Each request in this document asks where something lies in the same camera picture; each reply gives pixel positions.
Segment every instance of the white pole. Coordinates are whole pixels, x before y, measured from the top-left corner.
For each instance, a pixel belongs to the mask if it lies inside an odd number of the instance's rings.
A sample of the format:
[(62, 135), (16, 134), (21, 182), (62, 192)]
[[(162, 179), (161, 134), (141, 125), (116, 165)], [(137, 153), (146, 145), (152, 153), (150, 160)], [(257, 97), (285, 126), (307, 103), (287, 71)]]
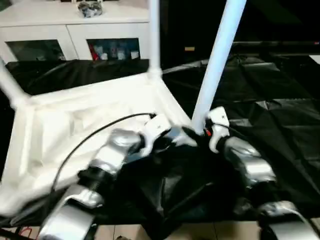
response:
[(160, 4), (159, 0), (149, 0), (149, 77), (161, 77), (160, 66)]
[(247, 0), (227, 0), (192, 116), (192, 127), (203, 133)]
[(13, 109), (17, 109), (18, 105), (25, 103), (29, 98), (2, 62), (0, 62), (0, 89), (8, 97)]

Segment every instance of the glass cabinet door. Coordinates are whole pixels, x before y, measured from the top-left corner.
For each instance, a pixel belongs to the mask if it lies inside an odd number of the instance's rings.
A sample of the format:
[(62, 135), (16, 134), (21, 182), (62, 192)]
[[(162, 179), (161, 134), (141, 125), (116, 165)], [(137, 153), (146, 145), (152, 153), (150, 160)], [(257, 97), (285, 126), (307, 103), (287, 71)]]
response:
[(58, 40), (7, 41), (18, 61), (66, 60)]
[(149, 59), (147, 22), (68, 25), (80, 60)]
[(78, 59), (65, 25), (0, 27), (0, 56), (5, 63)]
[(86, 41), (94, 61), (140, 59), (138, 38), (87, 39)]

